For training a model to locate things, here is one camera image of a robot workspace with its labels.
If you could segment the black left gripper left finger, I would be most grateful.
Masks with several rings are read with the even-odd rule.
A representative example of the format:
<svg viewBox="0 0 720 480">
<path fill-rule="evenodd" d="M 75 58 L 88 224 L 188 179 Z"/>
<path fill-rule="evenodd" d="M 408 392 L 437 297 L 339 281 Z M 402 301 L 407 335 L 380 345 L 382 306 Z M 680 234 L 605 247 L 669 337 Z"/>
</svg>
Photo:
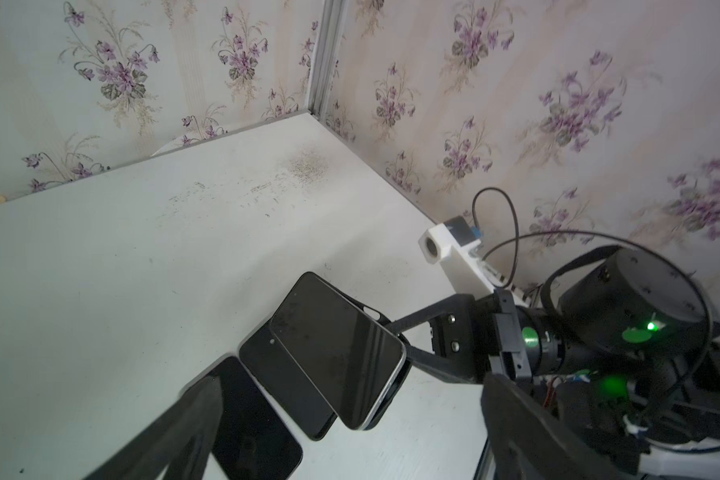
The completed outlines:
<svg viewBox="0 0 720 480">
<path fill-rule="evenodd" d="M 90 479 L 201 479 L 223 414 L 221 382 L 205 377 Z"/>
</svg>

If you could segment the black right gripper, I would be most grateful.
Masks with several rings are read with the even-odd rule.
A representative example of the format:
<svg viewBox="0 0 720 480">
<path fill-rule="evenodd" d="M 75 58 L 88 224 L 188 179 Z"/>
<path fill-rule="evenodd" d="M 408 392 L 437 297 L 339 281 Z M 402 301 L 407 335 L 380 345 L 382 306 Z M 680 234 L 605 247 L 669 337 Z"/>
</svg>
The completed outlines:
<svg viewBox="0 0 720 480">
<path fill-rule="evenodd" d="M 504 289 L 479 300 L 454 294 L 385 326 L 399 335 L 429 323 L 434 353 L 406 345 L 406 360 L 448 384 L 481 384 L 488 373 L 532 382 L 519 309 Z"/>
</svg>

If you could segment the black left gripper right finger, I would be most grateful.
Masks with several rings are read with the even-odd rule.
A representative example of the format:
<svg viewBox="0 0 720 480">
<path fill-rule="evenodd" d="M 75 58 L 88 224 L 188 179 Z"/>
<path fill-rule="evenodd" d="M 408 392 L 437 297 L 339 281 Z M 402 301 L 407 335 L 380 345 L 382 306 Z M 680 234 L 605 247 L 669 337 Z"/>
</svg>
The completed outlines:
<svg viewBox="0 0 720 480">
<path fill-rule="evenodd" d="M 623 477 L 503 375 L 485 375 L 481 409 L 499 479 Z"/>
</svg>

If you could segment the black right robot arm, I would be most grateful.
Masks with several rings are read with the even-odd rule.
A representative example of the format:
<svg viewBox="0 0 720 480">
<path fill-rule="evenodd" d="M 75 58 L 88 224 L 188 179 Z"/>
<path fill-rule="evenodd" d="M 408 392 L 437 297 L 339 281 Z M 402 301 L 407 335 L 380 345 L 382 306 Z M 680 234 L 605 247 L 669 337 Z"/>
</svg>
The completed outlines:
<svg viewBox="0 0 720 480">
<path fill-rule="evenodd" d="M 565 265 L 589 273 L 558 300 L 516 304 L 504 289 L 455 294 L 392 322 L 399 334 L 428 324 L 431 351 L 409 362 L 448 383 L 512 381 L 626 474 L 657 450 L 720 454 L 720 319 L 703 289 L 645 250 L 603 246 Z"/>
</svg>

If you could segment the black phone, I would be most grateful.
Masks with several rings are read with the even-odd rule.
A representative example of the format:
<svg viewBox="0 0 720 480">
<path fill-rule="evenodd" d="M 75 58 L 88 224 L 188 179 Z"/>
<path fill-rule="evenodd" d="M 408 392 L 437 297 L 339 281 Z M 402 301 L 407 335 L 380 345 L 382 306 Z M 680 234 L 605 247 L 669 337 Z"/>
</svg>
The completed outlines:
<svg viewBox="0 0 720 480">
<path fill-rule="evenodd" d="M 212 455 L 227 479 L 288 479 L 303 450 L 235 356 L 205 374 L 220 381 L 223 414 Z"/>
<path fill-rule="evenodd" d="M 396 335 L 313 272 L 298 278 L 270 330 L 347 428 L 370 427 L 406 360 Z"/>
</svg>

